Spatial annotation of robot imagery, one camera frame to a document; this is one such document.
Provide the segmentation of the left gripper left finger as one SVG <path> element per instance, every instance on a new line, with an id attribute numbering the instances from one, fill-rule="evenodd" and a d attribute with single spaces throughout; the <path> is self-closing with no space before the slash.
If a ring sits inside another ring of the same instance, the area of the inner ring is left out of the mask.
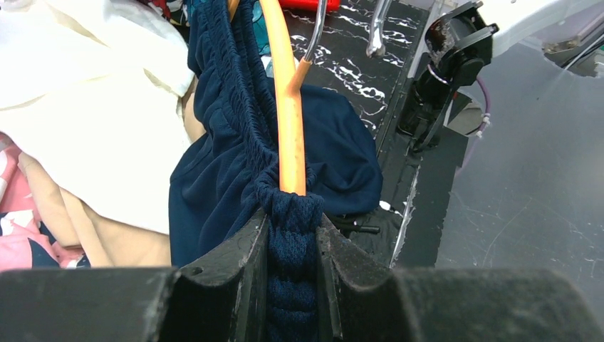
<path id="1" fill-rule="evenodd" d="M 160 341 L 265 341 L 268 230 L 259 209 L 235 235 L 180 269 Z"/>

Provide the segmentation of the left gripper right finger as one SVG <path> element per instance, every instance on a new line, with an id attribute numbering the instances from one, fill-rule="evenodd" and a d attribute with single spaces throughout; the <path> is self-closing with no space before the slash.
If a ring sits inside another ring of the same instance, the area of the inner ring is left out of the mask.
<path id="1" fill-rule="evenodd" d="M 316 230 L 319 341 L 423 341 L 393 270 L 322 216 Z"/>

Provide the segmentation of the navy blue shorts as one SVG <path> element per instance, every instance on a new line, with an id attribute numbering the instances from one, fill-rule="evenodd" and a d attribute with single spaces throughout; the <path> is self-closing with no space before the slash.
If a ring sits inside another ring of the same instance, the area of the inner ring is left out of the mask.
<path id="1" fill-rule="evenodd" d="M 317 341 L 316 227 L 323 214 L 376 209 L 382 173 L 375 141 L 348 99 L 301 88 L 308 194 L 278 186 L 274 82 L 256 43 L 254 3 L 190 11 L 187 63 L 197 77 L 194 116 L 205 132 L 170 178 L 171 262 L 185 266 L 237 233 L 258 209 L 268 233 L 268 341 Z"/>

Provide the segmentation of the orange hanger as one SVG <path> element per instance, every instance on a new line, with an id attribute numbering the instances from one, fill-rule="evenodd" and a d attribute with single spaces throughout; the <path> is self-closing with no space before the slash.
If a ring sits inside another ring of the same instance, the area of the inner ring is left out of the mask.
<path id="1" fill-rule="evenodd" d="M 375 141 L 350 102 L 342 95 L 326 88 L 304 85 L 312 65 L 313 49 L 323 32 L 327 1 L 319 1 L 315 28 L 305 56 L 296 63 L 291 49 L 290 36 L 278 1 L 262 1 L 261 10 L 266 21 L 271 57 L 274 68 L 274 95 L 278 130 L 278 181 L 279 192 L 304 197 L 308 178 L 306 164 L 305 132 L 303 128 L 304 105 L 311 104 L 311 115 L 317 122 L 313 131 L 319 135 L 342 133 L 352 138 L 351 148 L 362 152 L 368 167 L 361 167 L 355 158 L 344 157 L 342 147 L 322 144 L 311 138 L 311 144 L 322 150 L 338 153 L 345 170 L 355 172 L 360 183 L 349 189 L 331 188 L 339 196 L 347 195 L 359 202 L 378 202 L 382 190 L 382 172 L 375 153 Z"/>

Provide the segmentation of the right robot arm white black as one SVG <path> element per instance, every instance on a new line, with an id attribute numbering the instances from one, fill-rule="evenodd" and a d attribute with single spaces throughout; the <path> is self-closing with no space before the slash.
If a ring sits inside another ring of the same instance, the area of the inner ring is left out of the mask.
<path id="1" fill-rule="evenodd" d="M 427 62 L 420 66 L 398 128 L 409 149 L 423 151 L 444 126 L 459 88 L 472 85 L 481 69 L 514 44 L 595 6 L 591 0 L 474 1 L 440 16 L 426 30 Z"/>

